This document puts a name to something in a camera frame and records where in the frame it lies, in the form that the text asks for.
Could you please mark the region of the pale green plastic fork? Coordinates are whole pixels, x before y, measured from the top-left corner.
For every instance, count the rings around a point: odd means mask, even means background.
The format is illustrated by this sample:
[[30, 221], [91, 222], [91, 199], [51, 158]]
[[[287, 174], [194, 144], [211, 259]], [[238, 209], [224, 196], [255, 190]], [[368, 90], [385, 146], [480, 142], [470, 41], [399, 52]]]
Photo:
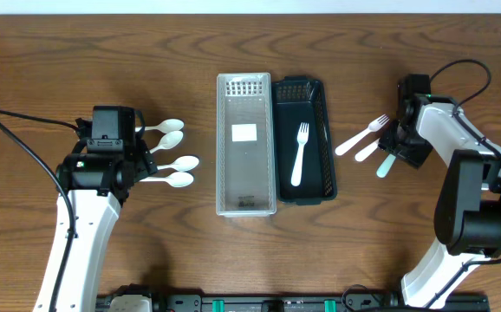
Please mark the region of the pale green plastic fork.
[[384, 161], [381, 163], [381, 165], [378, 167], [376, 171], [376, 175], [380, 179], [384, 179], [387, 174], [389, 173], [390, 169], [392, 168], [394, 162], [396, 160], [396, 157], [392, 154], [389, 154]]

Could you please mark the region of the white plastic spoon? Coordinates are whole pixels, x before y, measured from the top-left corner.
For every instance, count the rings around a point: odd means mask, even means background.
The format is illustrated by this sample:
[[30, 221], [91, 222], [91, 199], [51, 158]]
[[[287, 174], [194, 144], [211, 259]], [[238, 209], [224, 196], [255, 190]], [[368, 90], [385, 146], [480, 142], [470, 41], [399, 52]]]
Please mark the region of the white plastic spoon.
[[160, 131], [162, 133], [170, 133], [173, 131], [180, 131], [185, 123], [178, 119], [167, 119], [160, 122], [157, 126], [146, 126], [146, 131]]
[[150, 153], [155, 153], [159, 150], [173, 149], [182, 141], [183, 138], [184, 134], [180, 130], [167, 133], [160, 139], [159, 144], [150, 150]]
[[189, 186], [193, 181], [194, 177], [189, 172], [173, 172], [167, 177], [147, 177], [141, 180], [141, 182], [165, 182], [175, 188]]
[[158, 170], [173, 169], [177, 172], [188, 172], [194, 169], [199, 164], [199, 159], [196, 156], [186, 155], [178, 157], [171, 164], [158, 165]]
[[355, 160], [357, 162], [362, 162], [365, 159], [367, 159], [373, 152], [375, 152], [378, 149], [379, 141], [380, 140], [377, 139], [376, 141], [370, 143], [368, 146], [366, 146], [362, 150], [360, 150], [355, 155]]

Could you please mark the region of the white plastic fork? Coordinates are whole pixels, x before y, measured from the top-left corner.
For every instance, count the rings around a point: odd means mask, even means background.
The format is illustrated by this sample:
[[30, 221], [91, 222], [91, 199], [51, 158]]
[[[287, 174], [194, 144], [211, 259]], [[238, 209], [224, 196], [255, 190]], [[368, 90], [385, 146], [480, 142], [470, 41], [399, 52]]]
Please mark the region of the white plastic fork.
[[353, 136], [352, 138], [346, 140], [345, 142], [341, 143], [336, 149], [335, 149], [335, 154], [337, 156], [342, 156], [344, 153], [349, 151], [353, 146], [355, 146], [358, 142], [360, 142], [363, 138], [365, 138], [368, 134], [370, 133], [375, 133], [379, 131], [383, 126], [385, 126], [388, 122], [390, 121], [390, 118], [383, 114], [382, 116], [378, 117], [377, 119], [371, 121], [368, 126]]
[[296, 136], [298, 147], [296, 152], [295, 164], [293, 166], [290, 178], [290, 183], [293, 186], [299, 186], [301, 184], [302, 173], [303, 173], [304, 147], [307, 144], [308, 139], [309, 139], [309, 124], [306, 122], [302, 122]]

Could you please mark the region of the black plastic basket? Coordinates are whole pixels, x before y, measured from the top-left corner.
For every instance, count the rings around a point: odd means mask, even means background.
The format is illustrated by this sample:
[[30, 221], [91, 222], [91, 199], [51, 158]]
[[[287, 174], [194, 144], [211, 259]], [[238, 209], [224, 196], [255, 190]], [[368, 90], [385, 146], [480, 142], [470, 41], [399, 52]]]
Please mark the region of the black plastic basket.
[[[321, 81], [306, 76], [287, 76], [271, 84], [273, 128], [277, 169], [277, 198], [295, 205], [319, 205], [337, 195], [329, 115]], [[302, 179], [290, 183], [296, 160], [297, 132], [309, 125], [303, 148]]]

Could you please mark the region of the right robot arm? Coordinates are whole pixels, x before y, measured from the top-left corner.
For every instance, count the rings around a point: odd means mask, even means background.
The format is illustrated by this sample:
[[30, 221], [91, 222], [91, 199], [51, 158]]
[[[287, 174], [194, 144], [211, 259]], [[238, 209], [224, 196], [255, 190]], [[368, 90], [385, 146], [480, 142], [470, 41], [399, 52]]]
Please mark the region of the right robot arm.
[[399, 98], [381, 149], [410, 166], [420, 166], [430, 152], [446, 164], [433, 217], [436, 237], [400, 282], [407, 306], [441, 309], [472, 271], [501, 263], [501, 147], [453, 98], [412, 93]]

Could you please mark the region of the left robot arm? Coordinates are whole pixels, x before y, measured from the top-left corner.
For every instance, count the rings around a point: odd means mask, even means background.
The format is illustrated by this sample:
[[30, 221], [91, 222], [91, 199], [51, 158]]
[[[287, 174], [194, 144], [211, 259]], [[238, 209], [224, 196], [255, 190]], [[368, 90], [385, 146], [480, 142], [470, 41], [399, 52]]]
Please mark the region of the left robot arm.
[[36, 311], [93, 311], [107, 243], [137, 182], [157, 172], [141, 111], [96, 106], [56, 168], [55, 237]]

